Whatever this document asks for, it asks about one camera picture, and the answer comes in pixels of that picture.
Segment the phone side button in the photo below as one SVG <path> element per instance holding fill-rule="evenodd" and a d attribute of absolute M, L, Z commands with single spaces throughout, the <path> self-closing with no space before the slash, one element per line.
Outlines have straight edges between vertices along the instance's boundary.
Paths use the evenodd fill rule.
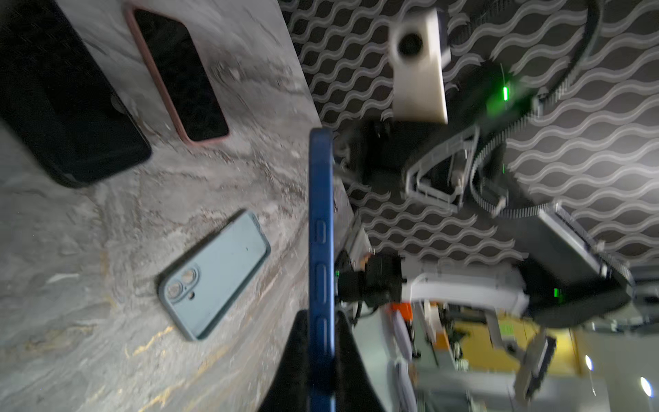
<path fill-rule="evenodd" d="M 316 220 L 316 242 L 324 245 L 327 239 L 327 225 L 325 221 Z"/>
<path fill-rule="evenodd" d="M 316 265 L 316 300 L 327 303 L 328 267 L 324 263 Z"/>

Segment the marble surface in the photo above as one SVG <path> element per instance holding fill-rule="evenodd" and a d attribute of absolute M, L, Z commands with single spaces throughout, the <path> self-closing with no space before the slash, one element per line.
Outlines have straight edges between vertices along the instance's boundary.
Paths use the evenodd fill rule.
<path fill-rule="evenodd" d="M 58 4 L 153 156 L 67 189 L 0 123 L 0 410 L 253 410 L 306 304 L 307 141 L 320 124 L 279 6 L 136 3 L 187 25 L 231 128 L 225 142 L 190 148 L 122 3 Z M 186 341 L 158 301 L 157 276 L 244 208 L 272 255 L 211 336 Z"/>

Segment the patterned wallpaper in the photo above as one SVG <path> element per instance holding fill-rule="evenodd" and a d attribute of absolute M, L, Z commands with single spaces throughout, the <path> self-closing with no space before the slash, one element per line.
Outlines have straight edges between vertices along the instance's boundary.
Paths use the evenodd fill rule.
<path fill-rule="evenodd" d="M 483 4 L 280 3 L 316 109 L 336 131 L 364 115 L 391 116 L 389 21 L 441 7 L 448 11 L 452 39 Z M 444 69 L 447 99 L 485 59 L 546 91 L 567 67 L 585 20 L 582 1 L 517 0 L 451 48 Z M 659 0 L 609 0 L 604 20 L 570 93 L 508 143 L 506 162 L 533 197 L 563 200 L 607 250 L 630 263 L 645 262 L 659 258 Z M 469 213 L 451 215 L 367 187 L 348 190 L 378 250 L 467 263 L 524 257 L 513 239 Z"/>

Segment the black smartphone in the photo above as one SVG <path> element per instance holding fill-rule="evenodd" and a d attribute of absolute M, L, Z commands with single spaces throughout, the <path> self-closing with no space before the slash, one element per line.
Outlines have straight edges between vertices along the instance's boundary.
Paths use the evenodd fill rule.
<path fill-rule="evenodd" d="M 60 184 L 83 187 L 151 147 L 53 0 L 0 6 L 0 117 Z"/>
<path fill-rule="evenodd" d="M 126 20 L 183 142 L 226 137 L 229 126 L 185 25 L 130 5 Z"/>

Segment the black cable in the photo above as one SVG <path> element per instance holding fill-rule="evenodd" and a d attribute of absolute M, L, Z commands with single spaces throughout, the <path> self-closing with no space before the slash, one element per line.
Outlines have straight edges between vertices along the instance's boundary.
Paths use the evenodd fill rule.
<path fill-rule="evenodd" d="M 453 39 L 449 40 L 450 44 L 459 45 L 465 43 L 469 40 L 477 27 L 489 22 L 492 18 L 502 13 L 512 4 L 515 4 L 515 0 L 494 0 L 489 2 L 489 5 L 483 11 L 469 16 L 469 23 L 460 28 L 458 34 Z"/>
<path fill-rule="evenodd" d="M 355 313 L 355 318 L 353 319 L 353 326 L 357 325 L 357 319 L 363 319 L 363 318 L 368 318 L 369 316 L 372 316 L 377 310 L 379 306 L 374 307 L 369 313 L 365 314 L 364 316 L 361 316 L 362 313 L 362 302 L 357 304 L 357 312 Z"/>
<path fill-rule="evenodd" d="M 541 211 L 548 210 L 553 207 L 553 204 L 547 203 L 517 209 L 504 207 L 503 209 L 499 210 L 498 205 L 492 204 L 485 200 L 476 190 L 474 185 L 474 178 L 476 177 L 476 172 L 480 169 L 481 165 L 485 162 L 488 156 L 494 152 L 496 148 L 505 144 L 509 138 L 526 127 L 529 121 L 535 117 L 538 117 L 544 109 L 552 107 L 554 104 L 556 104 L 556 102 L 560 100 L 560 98 L 566 93 L 567 89 L 574 82 L 579 73 L 579 67 L 583 63 L 584 59 L 590 55 L 602 26 L 604 1 L 587 0 L 587 4 L 588 15 L 586 19 L 583 40 L 581 41 L 577 52 L 572 58 L 572 61 L 567 67 L 567 70 L 563 74 L 561 80 L 549 91 L 549 93 L 544 98 L 538 102 L 536 107 L 532 107 L 522 117 L 513 122 L 502 132 L 499 132 L 485 145 L 485 147 L 483 147 L 483 149 L 474 158 L 471 167 L 471 174 L 469 176 L 469 190 L 476 204 L 478 204 L 483 210 L 489 214 L 492 214 L 493 216 L 497 216 L 503 219 L 527 218 L 531 216 L 537 216 Z"/>

